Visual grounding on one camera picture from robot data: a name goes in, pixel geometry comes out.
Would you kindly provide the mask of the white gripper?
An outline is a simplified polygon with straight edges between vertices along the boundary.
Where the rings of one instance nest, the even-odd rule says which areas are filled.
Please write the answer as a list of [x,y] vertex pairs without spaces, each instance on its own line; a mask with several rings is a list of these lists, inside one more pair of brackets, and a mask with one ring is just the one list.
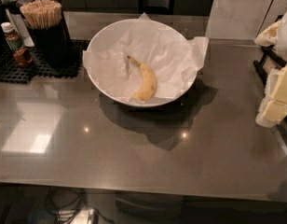
[[[254,43],[268,47],[275,45],[276,52],[287,61],[287,12],[259,34]],[[267,104],[263,115],[273,122],[280,122],[287,116],[287,65],[281,70],[272,69],[266,83]]]

